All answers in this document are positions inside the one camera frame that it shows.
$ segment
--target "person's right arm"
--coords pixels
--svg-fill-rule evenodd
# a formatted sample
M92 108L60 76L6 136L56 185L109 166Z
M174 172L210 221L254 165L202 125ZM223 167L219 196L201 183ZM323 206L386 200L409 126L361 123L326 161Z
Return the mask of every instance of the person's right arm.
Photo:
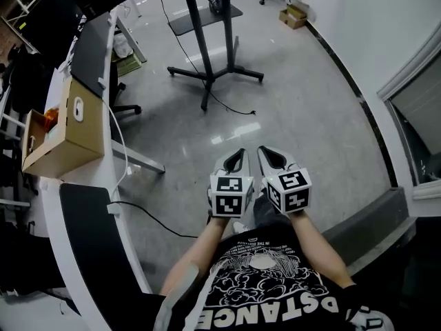
M289 214L303 254L311 267L341 288L355 284L340 255L329 245L307 213L302 210Z

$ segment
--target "white wall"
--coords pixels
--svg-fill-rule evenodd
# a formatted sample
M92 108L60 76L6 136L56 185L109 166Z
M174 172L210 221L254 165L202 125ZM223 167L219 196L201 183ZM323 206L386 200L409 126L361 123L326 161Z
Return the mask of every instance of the white wall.
M398 131L377 91L418 51L441 22L441 0L303 0L311 23L333 48L376 118L398 185L413 216L441 215L441 199L413 201Z
M63 301L46 294L0 299L3 331L88 331L85 321Z

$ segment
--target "small cardboard box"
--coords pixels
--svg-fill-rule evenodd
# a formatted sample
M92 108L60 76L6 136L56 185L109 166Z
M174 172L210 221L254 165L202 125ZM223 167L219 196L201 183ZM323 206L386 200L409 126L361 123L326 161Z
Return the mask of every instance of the small cardboard box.
M304 19L306 17L306 12L294 5L287 5L287 11L288 14L291 14L297 19Z
M51 136L47 136L44 123L42 114L29 112L23 138L23 172L58 178L104 155L102 100L72 77L63 83L58 123Z
M288 14L287 10L280 11L278 19L280 19L285 25L289 26L293 30L304 26L307 20L306 17L302 19L296 19L295 17Z

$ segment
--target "black t-shirt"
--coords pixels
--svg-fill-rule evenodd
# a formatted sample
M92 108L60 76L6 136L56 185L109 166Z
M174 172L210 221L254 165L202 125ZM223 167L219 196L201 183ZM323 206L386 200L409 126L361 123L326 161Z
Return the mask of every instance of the black t-shirt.
M308 264L287 225L237 234L220 243L186 330L393 330L357 286L341 289Z

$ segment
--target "glossy floor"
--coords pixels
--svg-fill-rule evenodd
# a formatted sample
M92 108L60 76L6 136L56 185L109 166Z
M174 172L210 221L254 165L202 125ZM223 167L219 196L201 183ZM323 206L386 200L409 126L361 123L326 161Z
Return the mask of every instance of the glossy floor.
M170 19L187 13L185 0L163 0ZM197 235L207 220L206 189L214 162L230 150L249 151L256 189L261 175L256 149L275 146L293 154L313 182L309 213L320 230L350 217L375 200L389 180L367 118L351 88L325 50L306 28L291 30L278 20L283 0L232 0L243 11L233 20L240 37L236 62L264 72L262 84L225 75L213 87L216 97L242 112L226 111L212 98L199 108L202 83L176 75L167 66L191 70L167 26L160 0L135 0L121 9L148 61L121 78L127 89L120 104L137 103L140 115L119 115L127 146L165 165L157 175L131 166L121 186L123 198L140 204L183 234ZM207 0L197 0L206 7ZM204 28L214 71L226 65L223 24ZM203 64L194 33L179 37L199 70ZM123 164L118 161L117 169ZM166 274L189 248L191 239L175 237L136 209L127 208L134 246L147 279L157 291ZM245 222L252 223L251 210Z

